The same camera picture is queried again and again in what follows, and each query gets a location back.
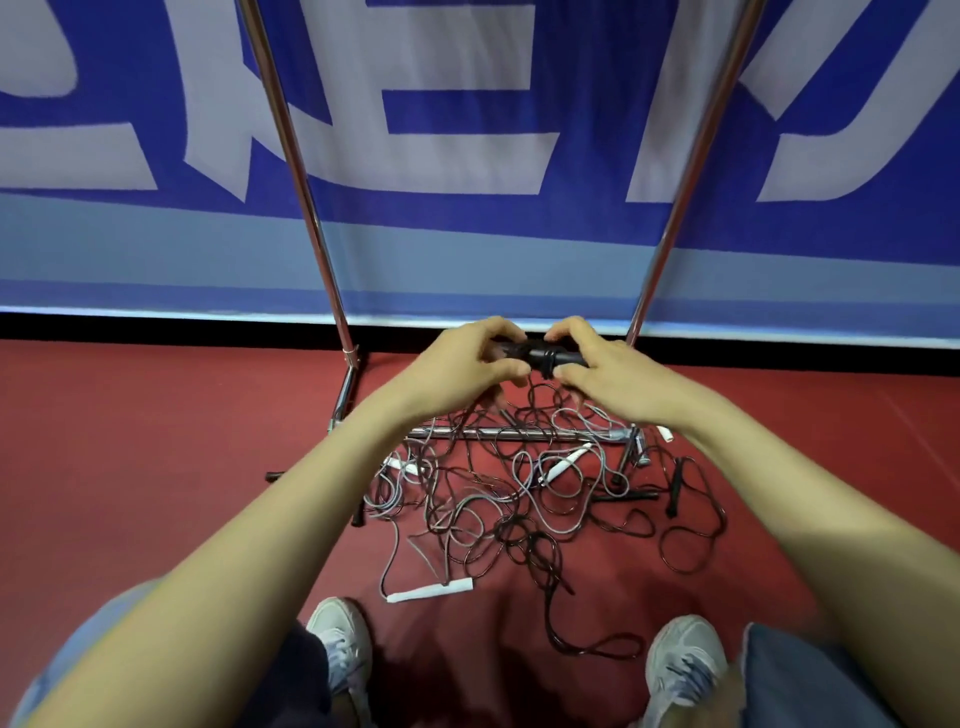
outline white lettering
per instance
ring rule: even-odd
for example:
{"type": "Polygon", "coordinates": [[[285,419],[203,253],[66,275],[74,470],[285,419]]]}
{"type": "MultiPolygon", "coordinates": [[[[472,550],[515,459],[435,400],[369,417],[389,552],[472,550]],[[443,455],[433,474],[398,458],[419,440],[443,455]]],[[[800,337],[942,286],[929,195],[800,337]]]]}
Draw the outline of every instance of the white lettering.
{"type": "MultiPolygon", "coordinates": [[[[230,0],[166,0],[186,100],[184,161],[241,200],[251,139],[282,157],[230,0]]],[[[533,6],[303,2],[332,126],[291,105],[307,172],[365,189],[537,194],[556,133],[392,134],[384,89],[528,89],[533,6]]]]}
{"type": "Polygon", "coordinates": [[[0,128],[0,187],[156,189],[133,124],[0,128]]]}
{"type": "Polygon", "coordinates": [[[231,0],[166,6],[186,104],[183,161],[246,200],[251,141],[280,158],[283,150],[263,85],[243,63],[236,9],[231,0]]]}
{"type": "Polygon", "coordinates": [[[742,4],[742,0],[680,0],[636,155],[628,203],[673,202],[742,4]]]}
{"type": "Polygon", "coordinates": [[[390,133],[382,91],[530,88],[534,6],[301,0],[332,127],[294,109],[311,174],[365,189],[540,192],[557,133],[390,133]]]}
{"type": "Polygon", "coordinates": [[[740,82],[779,119],[868,5],[870,0],[794,0],[740,82]]]}
{"type": "Polygon", "coordinates": [[[12,96],[66,96],[77,62],[47,0],[0,3],[0,91],[12,96]]]}
{"type": "MultiPolygon", "coordinates": [[[[780,136],[757,201],[835,200],[869,182],[900,151],[960,71],[959,36],[960,4],[930,0],[845,129],[825,136],[780,136]]],[[[771,51],[769,57],[778,55],[771,51]]],[[[755,72],[754,79],[761,75],[755,72]]],[[[790,84],[795,87],[796,81],[790,84]]],[[[761,94],[771,108],[783,106],[778,94],[761,94]]]]}
{"type": "MultiPolygon", "coordinates": [[[[77,64],[46,0],[0,4],[0,90],[57,98],[77,85],[77,64]]],[[[0,186],[17,189],[156,189],[132,124],[0,128],[0,186]]]]}

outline forearm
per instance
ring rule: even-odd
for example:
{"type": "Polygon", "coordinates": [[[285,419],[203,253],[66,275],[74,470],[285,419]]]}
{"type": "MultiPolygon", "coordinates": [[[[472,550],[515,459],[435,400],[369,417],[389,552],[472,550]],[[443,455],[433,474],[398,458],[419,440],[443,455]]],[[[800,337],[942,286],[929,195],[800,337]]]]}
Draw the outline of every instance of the forearm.
{"type": "Polygon", "coordinates": [[[159,583],[51,693],[31,726],[227,725],[296,618],[409,422],[374,393],[159,583]]]}
{"type": "Polygon", "coordinates": [[[884,696],[910,725],[952,724],[960,557],[719,395],[702,403],[688,437],[780,542],[884,696]]]}

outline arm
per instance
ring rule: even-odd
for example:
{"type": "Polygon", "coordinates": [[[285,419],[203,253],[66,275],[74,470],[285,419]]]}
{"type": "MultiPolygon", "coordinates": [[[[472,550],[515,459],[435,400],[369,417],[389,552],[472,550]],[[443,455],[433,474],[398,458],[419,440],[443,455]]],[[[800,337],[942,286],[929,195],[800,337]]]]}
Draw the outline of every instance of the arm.
{"type": "Polygon", "coordinates": [[[530,368],[487,362],[501,318],[445,331],[188,556],[32,715],[31,728],[230,725],[276,654],[383,459],[411,425],[530,368]]]}
{"type": "Polygon", "coordinates": [[[908,725],[955,725],[960,692],[960,556],[784,443],[716,392],[583,319],[589,368],[555,370],[630,422],[667,425],[712,460],[840,625],[845,644],[908,725]]]}

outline banner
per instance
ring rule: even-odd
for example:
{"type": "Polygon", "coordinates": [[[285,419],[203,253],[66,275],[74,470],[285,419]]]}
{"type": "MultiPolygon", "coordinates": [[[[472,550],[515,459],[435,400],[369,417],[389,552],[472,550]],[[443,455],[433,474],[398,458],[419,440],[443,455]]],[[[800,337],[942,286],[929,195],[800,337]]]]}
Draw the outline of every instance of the banner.
{"type": "MultiPolygon", "coordinates": [[[[741,6],[262,2],[348,312],[623,329],[741,6]]],[[[771,0],[650,330],[960,339],[958,34],[771,0]]],[[[7,309],[328,310],[232,0],[0,7],[0,187],[7,309]]]]}

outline person's left hand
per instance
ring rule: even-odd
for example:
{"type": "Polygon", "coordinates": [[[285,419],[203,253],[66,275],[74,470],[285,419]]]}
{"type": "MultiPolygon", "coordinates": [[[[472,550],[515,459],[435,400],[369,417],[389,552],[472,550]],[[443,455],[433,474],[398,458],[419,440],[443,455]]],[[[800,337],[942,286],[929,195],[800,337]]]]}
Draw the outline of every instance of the person's left hand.
{"type": "Polygon", "coordinates": [[[501,382],[511,379],[522,386],[530,365],[504,358],[494,336],[527,338],[502,316],[449,328],[387,386],[418,422],[464,409],[480,398],[497,399],[501,382]]]}

